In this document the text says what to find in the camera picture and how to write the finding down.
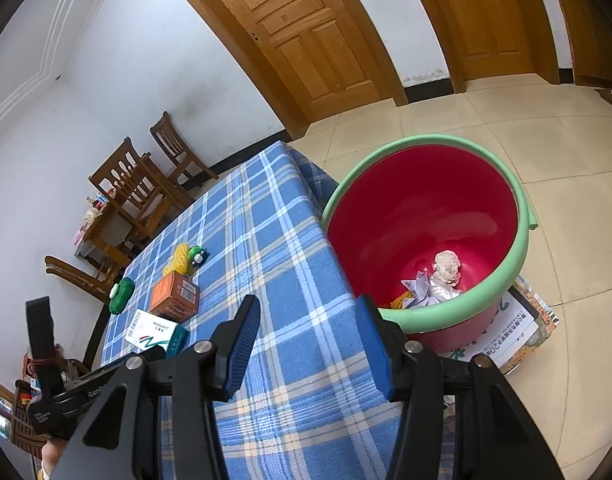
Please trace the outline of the person's left hand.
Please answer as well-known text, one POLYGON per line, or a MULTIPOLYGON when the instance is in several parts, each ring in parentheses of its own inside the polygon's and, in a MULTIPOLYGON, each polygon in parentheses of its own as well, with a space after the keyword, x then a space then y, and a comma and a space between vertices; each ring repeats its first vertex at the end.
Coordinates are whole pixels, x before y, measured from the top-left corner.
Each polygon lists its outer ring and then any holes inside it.
POLYGON ((41 469, 39 478, 42 480, 50 480, 56 468, 56 464, 60 460, 65 451, 67 442, 62 439, 49 439, 41 449, 41 469))

